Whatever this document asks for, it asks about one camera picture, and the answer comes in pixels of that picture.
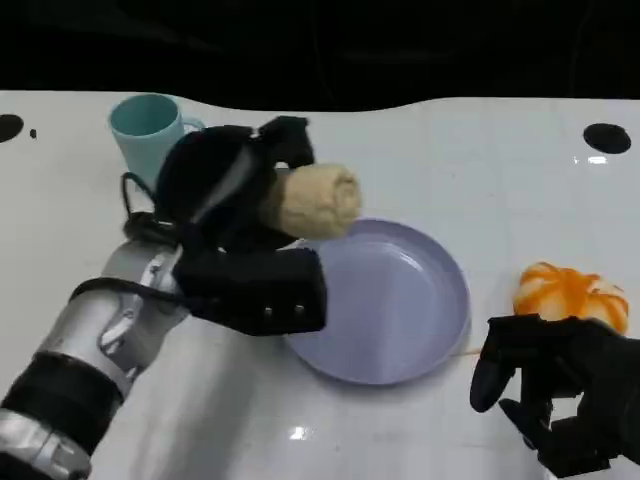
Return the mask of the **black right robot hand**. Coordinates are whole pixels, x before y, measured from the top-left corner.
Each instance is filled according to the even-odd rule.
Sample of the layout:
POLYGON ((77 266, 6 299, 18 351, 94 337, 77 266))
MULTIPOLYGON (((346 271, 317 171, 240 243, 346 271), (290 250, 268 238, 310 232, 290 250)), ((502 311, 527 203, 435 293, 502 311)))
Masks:
POLYGON ((639 342, 595 319, 489 319, 470 388, 499 406, 557 478, 639 460, 639 342))

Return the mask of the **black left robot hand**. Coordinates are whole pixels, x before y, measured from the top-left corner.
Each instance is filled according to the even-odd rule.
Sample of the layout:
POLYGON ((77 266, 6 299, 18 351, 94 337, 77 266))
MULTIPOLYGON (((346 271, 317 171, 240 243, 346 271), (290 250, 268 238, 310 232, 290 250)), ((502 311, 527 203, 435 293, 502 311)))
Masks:
POLYGON ((278 116, 258 129, 194 131, 168 153, 154 192, 156 211, 186 252, 273 251, 297 241, 260 219, 276 182, 315 163, 304 117, 278 116))

